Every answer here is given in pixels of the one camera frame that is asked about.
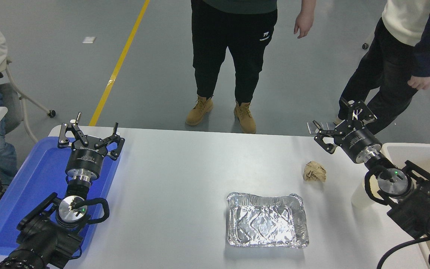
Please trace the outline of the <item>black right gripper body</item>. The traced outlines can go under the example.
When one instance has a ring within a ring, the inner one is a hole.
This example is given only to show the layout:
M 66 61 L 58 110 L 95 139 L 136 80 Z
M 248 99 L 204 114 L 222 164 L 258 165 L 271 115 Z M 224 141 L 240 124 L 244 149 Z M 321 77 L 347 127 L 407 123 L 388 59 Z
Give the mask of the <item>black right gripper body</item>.
M 348 155 L 353 163 L 366 163 L 381 154 L 382 143 L 365 127 L 363 121 L 342 121 L 335 129 L 336 145 Z

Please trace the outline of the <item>person's left hand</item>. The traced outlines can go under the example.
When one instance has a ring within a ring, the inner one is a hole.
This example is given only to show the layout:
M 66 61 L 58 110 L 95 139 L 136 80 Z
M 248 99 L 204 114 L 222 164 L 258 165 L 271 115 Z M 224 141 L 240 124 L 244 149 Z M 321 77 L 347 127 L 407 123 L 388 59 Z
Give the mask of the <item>person's left hand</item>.
M 303 38 L 308 35 L 314 22 L 314 12 L 300 11 L 295 20 L 294 34 L 297 39 Z
M 412 75 L 407 84 L 416 90 L 428 90 L 430 88 L 430 77 L 417 77 Z

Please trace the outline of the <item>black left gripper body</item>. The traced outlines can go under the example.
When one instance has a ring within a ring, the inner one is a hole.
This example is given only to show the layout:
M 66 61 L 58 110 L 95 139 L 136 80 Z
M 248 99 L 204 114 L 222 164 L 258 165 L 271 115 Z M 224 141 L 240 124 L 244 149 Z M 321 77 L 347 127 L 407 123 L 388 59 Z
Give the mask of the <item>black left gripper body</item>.
M 88 145 L 84 145 L 81 140 L 73 141 L 65 168 L 66 174 L 73 176 L 74 170 L 87 170 L 93 176 L 100 176 L 104 156 L 108 153 L 107 148 L 95 148 L 95 145 L 100 145 L 101 141 L 101 139 L 88 139 Z

